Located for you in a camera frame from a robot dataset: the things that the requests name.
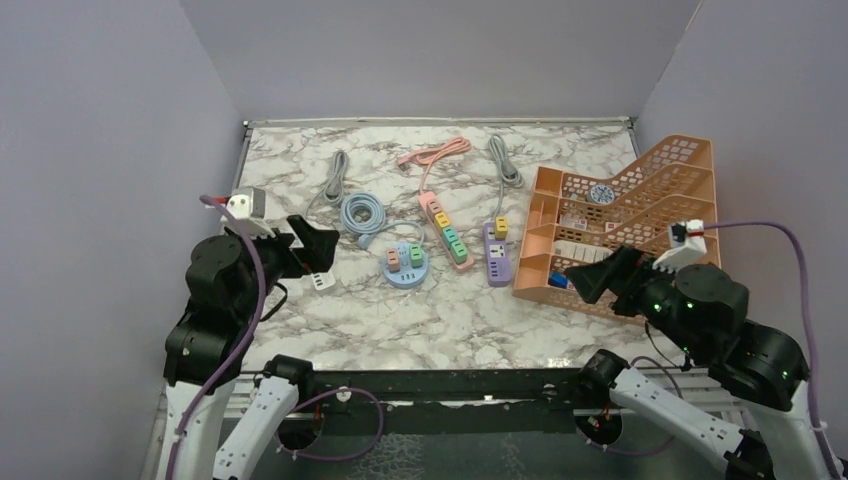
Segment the black cable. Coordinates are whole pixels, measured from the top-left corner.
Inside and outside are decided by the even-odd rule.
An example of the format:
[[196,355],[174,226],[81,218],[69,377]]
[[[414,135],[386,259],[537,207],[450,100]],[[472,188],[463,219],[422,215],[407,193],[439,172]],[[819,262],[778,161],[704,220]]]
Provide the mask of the black cable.
[[669,360],[669,358],[666,357],[665,354],[662,353],[662,351],[660,351],[660,348],[657,347],[656,343],[654,343],[654,337],[651,336],[651,327],[650,327],[650,325],[648,325],[648,322],[645,322],[645,335],[648,336],[648,340],[651,341],[651,345],[654,346],[654,350],[656,350],[657,353],[659,353],[660,356],[663,357],[666,362],[670,363],[671,366],[673,366],[675,368],[679,368],[681,372],[688,372],[689,370],[692,370],[692,363],[689,360],[689,355],[686,355],[686,361],[683,363],[683,366],[680,366],[680,365],[677,365],[676,363],[672,362],[671,360]]
[[271,308],[271,310],[268,310],[268,313],[266,313],[262,318],[259,319],[260,322],[264,322],[265,320],[268,320],[269,318],[273,317],[275,313],[279,312],[280,309],[283,308],[283,304],[285,304],[286,300],[288,300],[289,298],[289,291],[285,286],[283,286],[282,283],[277,282],[274,284],[274,286],[283,291],[283,298],[281,298],[280,301],[277,302],[277,304]]

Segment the white round object in basket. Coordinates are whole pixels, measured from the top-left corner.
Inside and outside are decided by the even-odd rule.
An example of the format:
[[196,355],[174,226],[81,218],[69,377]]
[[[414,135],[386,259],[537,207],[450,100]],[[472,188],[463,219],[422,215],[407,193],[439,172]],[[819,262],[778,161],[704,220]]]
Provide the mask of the white round object in basket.
[[586,201],[597,203],[598,205],[609,205],[615,201],[615,192],[609,185],[598,183],[592,185],[592,188],[589,189],[589,195],[586,196]]

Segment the blue round power strip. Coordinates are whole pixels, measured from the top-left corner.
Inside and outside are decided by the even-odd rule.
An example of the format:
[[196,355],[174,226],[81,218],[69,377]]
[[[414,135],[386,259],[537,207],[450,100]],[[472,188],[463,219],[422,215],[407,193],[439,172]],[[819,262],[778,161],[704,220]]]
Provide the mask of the blue round power strip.
[[421,282],[427,278],[427,274],[430,272],[430,256],[427,255],[427,252],[423,249],[421,250],[424,254],[424,261],[421,266],[413,267],[412,260],[409,257],[409,247],[410,244],[406,242],[398,243],[395,246],[398,251],[398,257],[400,257],[400,271],[389,271],[389,262],[385,255],[380,260],[383,276],[395,288],[407,289],[417,287],[421,285]]

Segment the pink power strip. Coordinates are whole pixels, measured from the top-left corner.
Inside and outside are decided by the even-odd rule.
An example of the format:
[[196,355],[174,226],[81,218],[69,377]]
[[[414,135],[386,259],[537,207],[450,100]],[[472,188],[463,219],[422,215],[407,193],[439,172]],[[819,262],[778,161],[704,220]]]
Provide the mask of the pink power strip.
[[439,200],[436,198],[436,194],[433,192],[422,193],[418,196],[418,204],[421,205],[421,211],[424,212],[424,216],[427,218],[427,221],[430,222],[430,226],[433,227],[433,230],[439,237],[439,241],[442,243],[442,247],[445,248],[445,253],[447,253],[448,259],[451,261],[454,268],[456,268],[456,271],[464,272],[471,268],[471,266],[474,265],[474,259],[471,257],[471,253],[468,253],[466,255],[466,259],[464,262],[456,262],[454,260],[453,254],[451,253],[450,245],[445,242],[445,238],[442,235],[442,229],[439,228],[439,226],[436,225],[436,222],[434,221],[434,217],[437,213],[444,212],[444,209],[442,209],[442,204],[439,203]]

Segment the table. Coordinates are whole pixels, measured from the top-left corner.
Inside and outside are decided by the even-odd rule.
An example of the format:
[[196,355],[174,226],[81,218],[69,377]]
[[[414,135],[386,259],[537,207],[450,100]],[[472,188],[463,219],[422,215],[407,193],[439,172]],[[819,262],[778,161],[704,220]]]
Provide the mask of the table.
[[[486,142],[506,141],[511,159],[525,177],[521,189],[507,189],[502,208],[510,231],[509,256],[515,268],[537,167],[609,177],[636,158],[624,125],[473,124],[283,126],[254,128],[239,181],[268,192],[266,216],[287,228],[285,217],[302,213],[326,180],[334,152],[351,159],[348,193],[369,191],[386,206],[389,220],[423,221],[417,188],[423,168],[399,170],[394,160],[413,149],[462,135],[470,152],[439,161],[427,189],[436,192],[477,262],[457,273],[429,226],[424,249],[431,271],[419,287],[398,290],[383,278],[378,259],[397,241],[416,232],[399,227],[377,237],[368,250],[342,233],[333,273],[338,284],[321,294],[309,279],[287,281],[289,300],[261,324],[245,356],[244,369],[260,369],[275,354],[312,361],[316,369],[475,369],[581,366],[597,349],[632,358],[656,357],[644,331],[614,320],[587,316],[511,295],[511,287],[490,288],[482,262],[481,229],[497,202],[498,183]],[[316,202],[308,218],[317,226],[338,225],[338,210]],[[266,309],[280,298],[273,292]],[[679,353],[657,332],[668,355]]]

